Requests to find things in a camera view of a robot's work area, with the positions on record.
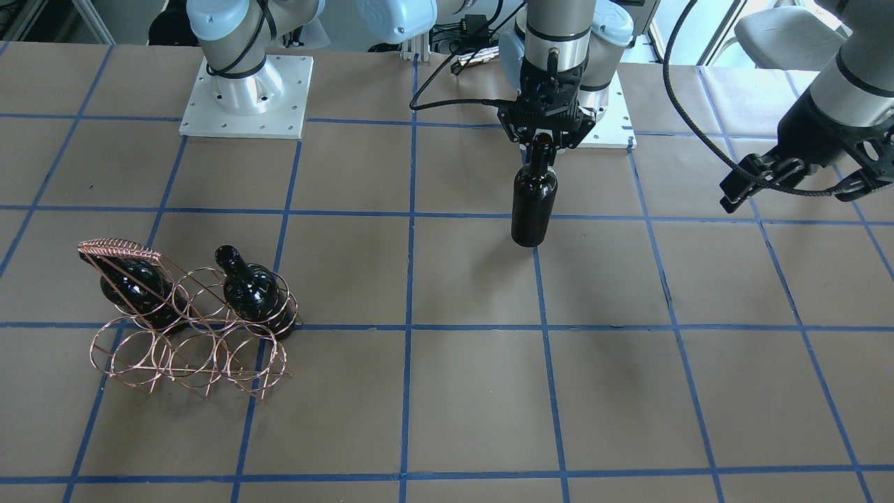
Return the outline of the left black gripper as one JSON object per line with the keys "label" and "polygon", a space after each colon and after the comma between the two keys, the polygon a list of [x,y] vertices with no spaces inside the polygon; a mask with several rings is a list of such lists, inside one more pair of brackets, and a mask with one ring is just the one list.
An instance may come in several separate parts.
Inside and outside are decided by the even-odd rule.
{"label": "left black gripper", "polygon": [[893,182],[892,125],[892,117],[871,126],[836,123],[805,92],[779,122],[775,154],[745,156],[719,183],[724,192],[719,204],[726,213],[734,213],[763,190],[758,181],[788,194],[813,174],[811,166],[824,168],[845,155],[858,162],[860,169],[845,178],[850,191],[836,198],[849,203],[880,191]]}

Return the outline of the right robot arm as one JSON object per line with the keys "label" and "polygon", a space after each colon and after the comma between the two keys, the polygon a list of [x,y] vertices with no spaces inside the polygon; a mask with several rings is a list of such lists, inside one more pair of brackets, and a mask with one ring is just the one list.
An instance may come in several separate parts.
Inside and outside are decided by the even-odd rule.
{"label": "right robot arm", "polygon": [[[300,28],[311,45],[338,49],[361,42],[395,45],[402,59],[428,61],[435,25],[461,14],[482,13],[481,1],[189,1],[188,25],[203,59],[179,125],[186,137],[294,139],[303,137],[314,69],[306,55],[271,55],[269,49]],[[595,127],[579,92],[589,59],[594,1],[492,1],[494,14],[474,31],[482,37],[498,20],[521,24],[521,62],[514,99],[454,99],[423,104],[414,93],[412,111],[441,106],[483,105],[496,109],[510,140],[531,145],[548,135],[555,149],[577,147]]]}

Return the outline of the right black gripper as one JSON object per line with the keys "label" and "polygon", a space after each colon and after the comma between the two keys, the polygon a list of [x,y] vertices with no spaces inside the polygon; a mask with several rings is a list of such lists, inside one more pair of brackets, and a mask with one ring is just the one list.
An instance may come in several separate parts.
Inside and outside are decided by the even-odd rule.
{"label": "right black gripper", "polygon": [[552,73],[526,59],[520,65],[520,94],[514,102],[499,105],[497,117],[512,143],[530,147],[538,130],[552,133],[556,150],[575,149],[595,125],[578,104],[578,92],[587,64]]}

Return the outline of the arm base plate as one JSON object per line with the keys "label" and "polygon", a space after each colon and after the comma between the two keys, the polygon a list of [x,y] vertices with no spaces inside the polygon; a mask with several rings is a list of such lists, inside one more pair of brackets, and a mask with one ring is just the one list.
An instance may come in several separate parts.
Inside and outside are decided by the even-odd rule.
{"label": "arm base plate", "polygon": [[[577,147],[628,147],[634,137],[619,77],[612,73],[597,85],[585,82],[584,77],[585,71],[578,92],[578,104],[585,114],[595,118],[595,125]],[[546,130],[538,130],[537,133],[552,136]]]}
{"label": "arm base plate", "polygon": [[253,75],[211,76],[201,61],[179,133],[189,137],[302,137],[315,61],[309,55],[269,55]]}

